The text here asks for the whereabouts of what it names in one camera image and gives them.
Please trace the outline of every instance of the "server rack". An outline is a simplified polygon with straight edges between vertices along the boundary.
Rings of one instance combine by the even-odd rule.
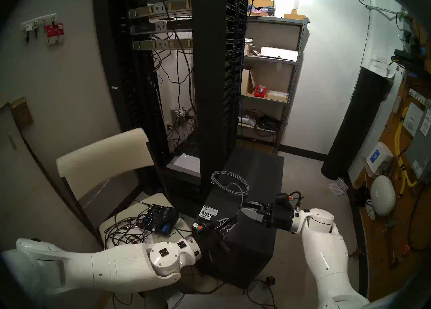
[[[131,22],[126,13],[136,5],[135,0],[93,0],[100,57],[121,130],[143,128],[154,160],[164,163],[169,149],[153,58],[151,52],[131,49]],[[139,35],[138,40],[149,40],[149,36]],[[161,187],[154,168],[139,169],[137,175],[147,194]]]
[[[100,55],[121,129],[144,129],[162,177],[160,169],[169,163],[171,155],[152,51],[142,50],[149,45],[146,41],[151,40],[152,33],[145,16],[146,6],[151,3],[156,7],[157,2],[160,0],[93,0]],[[193,83],[201,168],[199,200],[204,201],[212,188],[212,172],[223,168],[235,146],[246,0],[191,0],[188,4],[192,21],[182,28],[192,26],[193,30]],[[169,21],[160,25],[161,30],[174,26]],[[166,189],[167,180],[161,179]],[[153,182],[145,173],[140,180],[147,185]]]

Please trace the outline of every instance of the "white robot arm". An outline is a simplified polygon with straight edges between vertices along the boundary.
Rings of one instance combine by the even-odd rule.
[[[348,252],[331,213],[295,209],[279,195],[274,205],[244,203],[248,217],[268,227],[300,234],[307,264],[318,287],[319,309],[362,308],[369,301],[354,291],[347,275]],[[97,253],[71,253],[55,245],[18,239],[17,249],[3,253],[11,272],[30,297],[75,288],[134,293],[175,283],[183,266],[201,258],[192,236],[178,243],[128,244]]]
[[[241,210],[268,227],[302,236],[305,259],[317,283],[319,309],[362,308],[369,301],[350,285],[347,275],[349,254],[334,216],[317,208],[300,210],[300,199],[301,195],[293,208],[288,202],[289,196],[279,194],[274,205],[248,202]]]
[[[3,258],[36,303],[76,288],[134,293],[175,283],[184,266],[201,258],[192,236],[178,243],[119,245],[97,253],[73,253],[50,243],[18,239]]]

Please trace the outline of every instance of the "circuit board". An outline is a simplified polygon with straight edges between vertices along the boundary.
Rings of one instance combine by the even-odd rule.
[[[139,227],[155,234],[169,234],[178,221],[178,210],[173,207],[151,205],[148,213],[137,220]]]

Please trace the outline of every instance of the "tall black speaker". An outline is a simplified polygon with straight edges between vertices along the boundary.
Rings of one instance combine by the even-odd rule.
[[[343,123],[321,169],[326,178],[337,180],[346,174],[389,90],[390,84],[384,77],[361,67]]]
[[[223,169],[236,143],[247,0],[192,1],[193,71],[205,198],[213,188],[211,174]]]

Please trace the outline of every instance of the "gray cable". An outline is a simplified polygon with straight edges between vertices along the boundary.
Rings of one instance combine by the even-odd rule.
[[[231,176],[231,177],[235,178],[236,180],[238,180],[240,183],[242,183],[244,185],[245,191],[243,191],[241,189],[241,187],[237,183],[230,183],[230,184],[227,184],[226,186],[223,186],[215,178],[215,176],[218,175],[218,174],[225,174],[225,175],[228,175],[228,176]],[[240,212],[240,210],[241,210],[241,207],[243,205],[243,202],[244,202],[244,195],[247,195],[248,191],[250,190],[250,187],[248,186],[248,183],[242,177],[240,177],[239,175],[237,175],[236,173],[228,172],[228,171],[214,171],[213,174],[211,175],[211,181],[212,181],[213,184],[217,185],[222,190],[224,190],[224,191],[226,191],[226,192],[228,192],[230,194],[236,195],[238,197],[241,197],[241,205],[240,205],[240,207],[238,209],[238,212],[237,212],[237,215],[238,215],[239,212]],[[228,187],[231,186],[231,185],[235,185],[236,187],[238,187],[239,192],[238,191],[230,190]]]

